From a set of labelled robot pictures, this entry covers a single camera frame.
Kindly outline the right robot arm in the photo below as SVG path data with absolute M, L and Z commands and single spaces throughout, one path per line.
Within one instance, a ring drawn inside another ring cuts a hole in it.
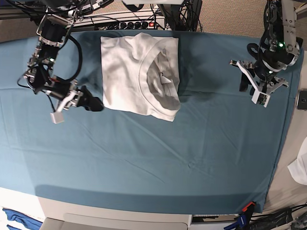
M 78 17 L 87 5 L 85 0 L 45 0 L 46 9 L 38 11 L 28 8 L 28 12 L 42 16 L 38 29 L 38 43 L 27 63 L 23 77 L 26 88 L 34 94 L 44 93 L 48 99 L 56 99 L 58 104 L 52 106 L 52 114 L 60 113 L 70 107 L 83 107 L 87 111 L 100 112 L 104 109 L 102 101 L 94 97 L 86 86 L 78 87 L 77 76 L 81 72 L 83 53 L 80 43 L 71 36 L 71 31 Z M 76 72 L 68 79 L 53 74 L 54 64 L 59 51 L 68 41 L 77 48 L 78 64 Z

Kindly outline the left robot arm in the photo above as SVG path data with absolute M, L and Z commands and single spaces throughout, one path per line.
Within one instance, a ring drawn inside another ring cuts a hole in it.
M 303 39 L 296 36 L 295 28 L 300 13 L 291 0 L 266 2 L 260 41 L 247 44 L 247 51 L 255 61 L 230 61 L 230 65 L 241 71 L 240 92 L 250 89 L 250 95 L 261 100 L 280 87 L 288 87 L 287 80 L 277 75 L 293 66 L 300 56 Z

